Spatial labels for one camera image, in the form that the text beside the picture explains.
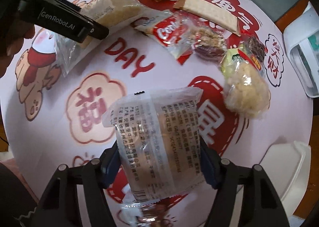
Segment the person left hand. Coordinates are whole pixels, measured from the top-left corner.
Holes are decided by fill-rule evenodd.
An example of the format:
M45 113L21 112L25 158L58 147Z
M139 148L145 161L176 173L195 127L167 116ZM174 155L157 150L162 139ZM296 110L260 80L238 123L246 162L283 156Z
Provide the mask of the person left hand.
M25 39L32 39L35 35L34 24L15 19L4 40L1 40L1 78L5 75L14 55L23 47Z

